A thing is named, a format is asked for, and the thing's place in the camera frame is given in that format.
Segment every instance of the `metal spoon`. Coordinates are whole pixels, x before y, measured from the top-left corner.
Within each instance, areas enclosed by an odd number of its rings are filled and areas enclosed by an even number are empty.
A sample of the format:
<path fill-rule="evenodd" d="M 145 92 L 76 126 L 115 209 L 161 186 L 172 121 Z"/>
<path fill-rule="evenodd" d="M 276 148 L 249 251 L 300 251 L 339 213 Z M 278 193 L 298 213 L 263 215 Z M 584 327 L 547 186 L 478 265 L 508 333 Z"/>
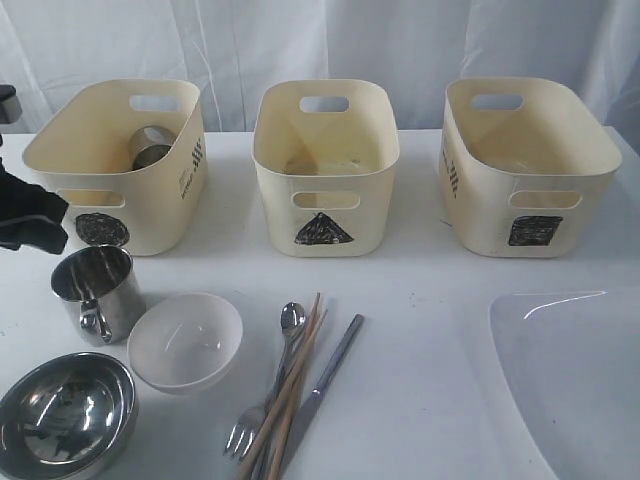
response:
<path fill-rule="evenodd" d="M 276 381 L 273 384 L 273 390 L 271 392 L 269 402 L 267 403 L 268 407 L 271 406 L 271 402 L 275 400 L 280 393 L 280 389 L 284 384 L 287 373 L 291 369 L 293 359 L 295 357 L 296 341 L 302 335 L 306 321 L 307 314 L 304 311 L 304 307 L 299 303 L 290 302 L 282 308 L 282 313 L 280 314 L 280 328 L 282 329 L 282 335 L 284 336 L 284 349 L 282 351 L 282 357 L 280 358 Z M 264 477 L 267 464 L 269 463 L 270 450 L 271 441 L 267 440 L 262 447 L 262 452 L 260 452 L 256 466 L 254 467 L 255 475 L 253 478 L 262 479 Z"/>
<path fill-rule="evenodd" d="M 282 358 L 278 366 L 278 376 L 276 377 L 276 384 L 274 385 L 274 390 L 276 390 L 274 398 L 280 393 L 284 379 L 291 369 L 293 356 L 296 351 L 296 342 L 304 331 L 306 321 L 307 314 L 304 311 L 304 307 L 299 303 L 290 302 L 282 308 L 280 328 L 282 329 L 282 335 L 284 335 L 284 351 L 282 352 Z"/>

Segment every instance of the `knife handle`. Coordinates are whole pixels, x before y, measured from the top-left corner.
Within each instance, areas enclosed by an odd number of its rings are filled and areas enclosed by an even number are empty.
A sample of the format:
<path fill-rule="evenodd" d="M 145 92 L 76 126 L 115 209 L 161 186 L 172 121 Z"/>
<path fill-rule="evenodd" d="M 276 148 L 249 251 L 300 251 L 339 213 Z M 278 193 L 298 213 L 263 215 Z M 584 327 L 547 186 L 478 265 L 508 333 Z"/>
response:
<path fill-rule="evenodd" d="M 316 387 L 313 389 L 313 393 L 324 395 L 324 392 L 331 383 L 331 380 L 333 380 L 333 377 L 340 366 L 340 362 L 342 362 L 345 353 L 349 350 L 349 347 L 353 343 L 353 339 L 356 337 L 356 333 L 360 330 L 363 322 L 364 317 L 362 315 L 358 314 L 353 317 L 351 325 L 349 325 L 349 328 L 342 337 L 342 340 L 340 340 L 340 343 L 336 347 L 335 352 L 331 355 L 329 364 L 327 365 L 327 368 L 324 369 L 324 372 L 322 372 L 322 376 L 320 377 L 320 380 L 318 380 Z"/>

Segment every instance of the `white backdrop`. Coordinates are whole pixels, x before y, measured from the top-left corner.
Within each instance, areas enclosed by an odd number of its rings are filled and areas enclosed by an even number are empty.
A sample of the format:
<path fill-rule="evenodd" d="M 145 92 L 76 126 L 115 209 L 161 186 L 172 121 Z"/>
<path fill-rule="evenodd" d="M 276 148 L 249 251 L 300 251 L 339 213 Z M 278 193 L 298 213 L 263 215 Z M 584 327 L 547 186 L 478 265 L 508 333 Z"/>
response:
<path fill-rule="evenodd" d="M 399 128 L 439 127 L 444 89 L 478 75 L 573 88 L 640 151 L 640 0 L 4 0 L 0 83 L 37 131 L 79 89 L 188 79 L 207 130 L 252 130 L 274 83 L 362 78 Z"/>

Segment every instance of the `white tablecloth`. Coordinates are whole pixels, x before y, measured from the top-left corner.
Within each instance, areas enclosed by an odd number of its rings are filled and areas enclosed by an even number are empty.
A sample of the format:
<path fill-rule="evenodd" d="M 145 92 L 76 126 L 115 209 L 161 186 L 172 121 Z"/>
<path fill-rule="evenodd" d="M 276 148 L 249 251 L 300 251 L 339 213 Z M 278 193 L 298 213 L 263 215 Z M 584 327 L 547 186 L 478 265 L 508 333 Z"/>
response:
<path fill-rule="evenodd" d="M 232 478 L 221 454 L 237 416 L 268 390 L 280 354 L 279 312 L 331 308 L 310 380 L 355 313 L 368 318 L 287 472 L 288 479 L 554 478 L 502 376 L 487 309 L 511 292 L 639 283 L 640 158 L 609 130 L 624 156 L 596 218 L 570 255 L 555 260 L 484 258 L 447 225 L 436 162 L 440 131 L 401 132 L 387 233 L 351 259 L 286 257 L 269 244 L 249 133 L 207 134 L 209 183 L 174 249 L 136 258 L 149 305 L 206 291 L 240 311 L 245 338 L 234 369 L 210 391 L 171 397 L 137 381 L 141 408 L 129 448 L 102 479 Z M 25 180 L 32 137 L 7 135 L 6 168 Z M 0 251 L 0 393 L 61 354 L 91 350 L 49 288 L 60 257 Z M 125 345 L 102 352 L 126 361 Z"/>

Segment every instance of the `bin handle hole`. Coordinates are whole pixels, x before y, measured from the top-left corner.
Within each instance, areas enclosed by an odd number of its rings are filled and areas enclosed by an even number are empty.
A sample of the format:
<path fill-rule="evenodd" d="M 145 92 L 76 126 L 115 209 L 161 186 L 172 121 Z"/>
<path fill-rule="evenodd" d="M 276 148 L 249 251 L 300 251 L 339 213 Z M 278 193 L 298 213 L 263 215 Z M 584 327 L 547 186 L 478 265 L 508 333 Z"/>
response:
<path fill-rule="evenodd" d="M 109 190 L 58 190 L 56 192 L 74 207 L 123 207 L 124 197 Z"/>
<path fill-rule="evenodd" d="M 507 93 L 487 93 L 471 99 L 474 110 L 518 110 L 523 103 L 522 95 Z"/>
<path fill-rule="evenodd" d="M 172 95 L 131 95 L 129 106 L 136 112 L 180 111 L 180 102 Z"/>
<path fill-rule="evenodd" d="M 349 110 L 347 97 L 303 97 L 300 110 L 305 113 L 342 113 Z"/>
<path fill-rule="evenodd" d="M 360 205 L 356 192 L 298 192 L 291 197 L 303 210 L 352 210 Z"/>
<path fill-rule="evenodd" d="M 509 197 L 509 205 L 526 209 L 560 209 L 576 208 L 582 201 L 580 192 L 520 190 Z"/>

